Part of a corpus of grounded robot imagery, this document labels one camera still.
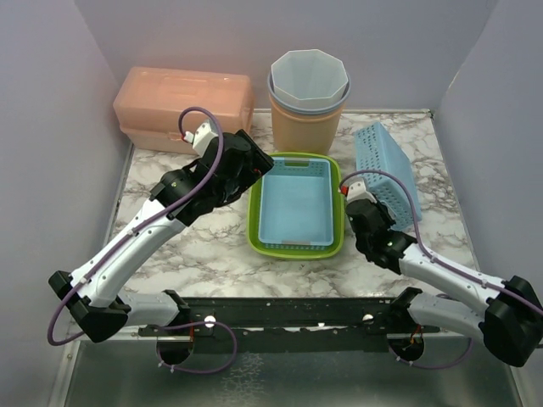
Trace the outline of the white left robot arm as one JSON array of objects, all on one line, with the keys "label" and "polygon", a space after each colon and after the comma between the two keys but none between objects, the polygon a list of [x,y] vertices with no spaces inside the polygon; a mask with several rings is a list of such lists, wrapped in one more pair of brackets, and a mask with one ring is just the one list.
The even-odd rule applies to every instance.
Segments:
[{"label": "white left robot arm", "polygon": [[187,306],[171,290],[128,294],[121,290],[161,246],[200,216],[237,201],[274,165],[245,131],[193,136],[199,158],[162,175],[125,228],[91,260],[48,280],[73,319],[95,343],[125,326],[160,326],[175,335],[188,322]]}]

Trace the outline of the small blue perforated basket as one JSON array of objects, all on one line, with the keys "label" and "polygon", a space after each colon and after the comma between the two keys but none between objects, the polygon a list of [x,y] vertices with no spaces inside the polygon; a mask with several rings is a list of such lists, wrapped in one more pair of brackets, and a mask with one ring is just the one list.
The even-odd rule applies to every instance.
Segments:
[{"label": "small blue perforated basket", "polygon": [[324,249],[333,243],[330,161],[278,156],[262,178],[258,238],[266,246]]}]

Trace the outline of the large blue perforated basket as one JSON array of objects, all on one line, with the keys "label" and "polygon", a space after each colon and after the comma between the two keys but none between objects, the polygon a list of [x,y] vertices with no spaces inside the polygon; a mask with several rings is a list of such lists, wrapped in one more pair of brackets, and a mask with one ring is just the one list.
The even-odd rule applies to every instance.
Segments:
[{"label": "large blue perforated basket", "polygon": [[[381,170],[398,178],[409,192],[417,221],[420,221],[422,213],[411,161],[400,145],[380,122],[360,129],[354,138],[356,169]],[[414,224],[411,205],[398,183],[380,174],[365,174],[362,177],[369,192],[389,210],[395,220],[395,230],[405,231]]]}]

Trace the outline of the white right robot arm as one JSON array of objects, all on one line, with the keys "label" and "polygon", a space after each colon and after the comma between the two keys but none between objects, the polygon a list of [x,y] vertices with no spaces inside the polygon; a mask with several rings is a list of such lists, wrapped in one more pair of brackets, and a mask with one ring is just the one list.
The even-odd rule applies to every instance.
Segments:
[{"label": "white right robot arm", "polygon": [[446,263],[419,241],[392,228],[386,208],[368,198],[346,205],[356,249],[375,265],[409,276],[447,294],[439,299],[415,294],[393,307],[391,325],[408,332],[414,326],[438,326],[477,339],[500,361],[522,367],[542,339],[542,304],[520,276],[488,276]]}]

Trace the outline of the green plastic tray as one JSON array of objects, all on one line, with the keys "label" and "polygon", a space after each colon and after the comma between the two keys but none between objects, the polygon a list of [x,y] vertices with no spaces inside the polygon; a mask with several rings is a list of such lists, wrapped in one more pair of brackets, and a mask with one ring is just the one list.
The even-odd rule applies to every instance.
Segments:
[{"label": "green plastic tray", "polygon": [[332,158],[313,154],[313,153],[292,153],[281,152],[274,153],[272,158],[278,156],[301,157],[301,158],[321,158],[330,161],[332,172],[332,191],[333,191],[333,243],[324,249],[310,249],[307,247],[285,247],[266,246],[258,238],[259,217],[260,217],[260,191],[262,180],[257,181],[249,191],[248,212],[247,212],[247,239],[249,245],[259,254],[264,254],[278,259],[289,260],[314,260],[327,259],[336,255],[344,243],[344,201],[339,193],[339,182],[341,180],[341,170],[339,164]]}]

